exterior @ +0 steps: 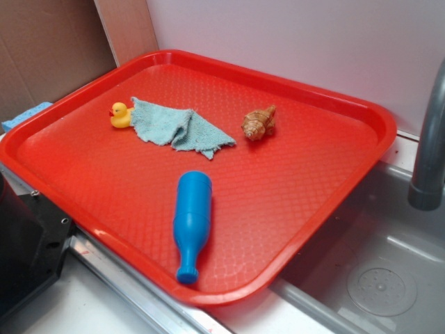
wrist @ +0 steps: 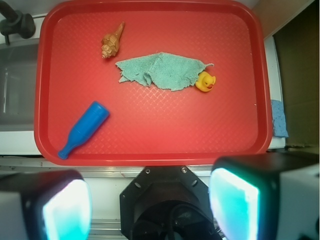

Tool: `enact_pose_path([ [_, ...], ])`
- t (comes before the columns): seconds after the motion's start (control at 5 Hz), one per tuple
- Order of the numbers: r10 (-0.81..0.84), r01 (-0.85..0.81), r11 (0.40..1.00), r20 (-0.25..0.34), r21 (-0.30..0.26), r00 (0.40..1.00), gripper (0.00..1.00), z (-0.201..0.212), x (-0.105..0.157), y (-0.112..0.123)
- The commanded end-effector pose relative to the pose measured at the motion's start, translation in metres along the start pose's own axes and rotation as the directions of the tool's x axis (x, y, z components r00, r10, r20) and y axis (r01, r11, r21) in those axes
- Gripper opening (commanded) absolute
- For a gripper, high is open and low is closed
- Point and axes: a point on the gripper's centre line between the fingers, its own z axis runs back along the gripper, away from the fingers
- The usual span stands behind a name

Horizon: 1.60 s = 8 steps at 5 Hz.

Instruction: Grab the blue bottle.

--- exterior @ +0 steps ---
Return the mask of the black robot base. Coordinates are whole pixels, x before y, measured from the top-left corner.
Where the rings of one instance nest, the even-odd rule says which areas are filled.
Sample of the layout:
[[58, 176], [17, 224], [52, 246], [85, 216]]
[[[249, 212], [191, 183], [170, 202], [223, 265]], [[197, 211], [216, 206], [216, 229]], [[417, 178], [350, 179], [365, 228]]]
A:
[[60, 278], [73, 229], [46, 196], [17, 195], [1, 177], [1, 321]]

